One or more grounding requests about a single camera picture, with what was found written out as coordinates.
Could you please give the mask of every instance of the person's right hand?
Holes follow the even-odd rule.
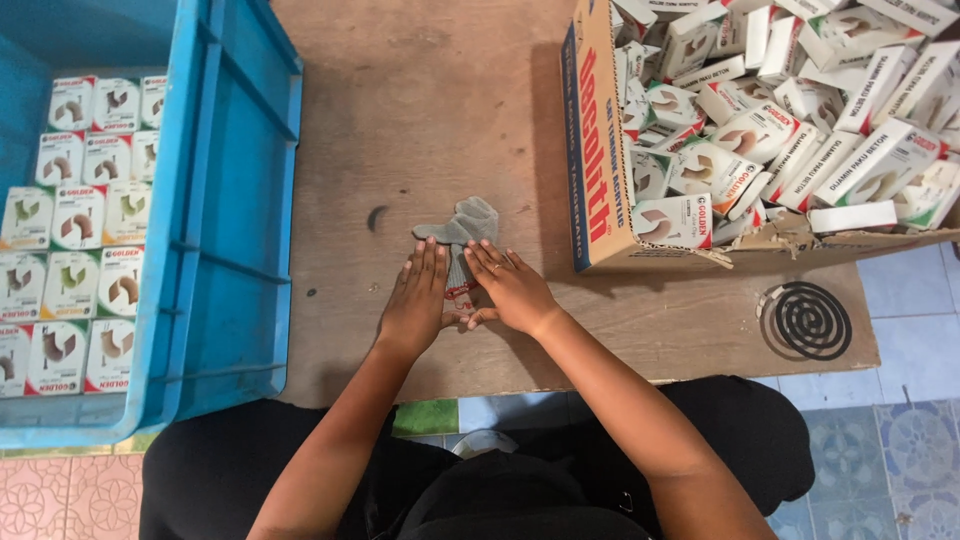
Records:
[[[534,338],[545,331],[564,310],[554,300],[546,281],[527,266],[513,250],[503,257],[487,239],[471,240],[464,249],[467,265],[496,307],[477,309],[467,323],[473,330],[481,323],[499,319],[512,329]]]

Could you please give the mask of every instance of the table surface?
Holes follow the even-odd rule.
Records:
[[[294,191],[290,370],[281,399],[329,405],[372,344],[411,229],[479,195],[498,244],[653,381],[876,366],[853,264],[796,276],[576,276],[572,271],[560,44],[572,0],[274,0],[304,61]],[[372,210],[385,206],[368,229]],[[833,362],[774,354],[758,297],[804,279],[835,294],[853,342]],[[446,329],[401,401],[572,388],[532,339],[499,324]]]

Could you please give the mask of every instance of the person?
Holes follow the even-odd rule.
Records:
[[[329,410],[262,400],[162,432],[144,458],[140,538],[776,538],[764,515],[814,478],[782,395],[733,377],[656,388],[487,240],[464,254],[495,307],[444,312],[448,251],[417,243]],[[441,329],[492,321],[536,339],[595,420],[466,460],[392,437],[397,392]]]

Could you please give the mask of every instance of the green floor tile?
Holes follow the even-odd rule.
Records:
[[[441,435],[460,431],[457,400],[413,402],[400,405],[394,421],[394,435]]]
[[[122,440],[113,445],[113,453],[143,454],[150,448],[150,445],[154,442],[157,435],[160,435],[159,431],[156,433],[138,433],[129,439]]]
[[[62,448],[23,448],[6,449],[3,457],[64,457],[67,455],[104,455],[110,454],[113,445],[104,444],[98,446],[65,446]]]

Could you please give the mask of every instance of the blue crate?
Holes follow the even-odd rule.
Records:
[[[104,444],[286,382],[302,61],[266,0],[0,5],[0,193],[33,177],[52,80],[168,65],[127,394],[0,400],[0,448]]]

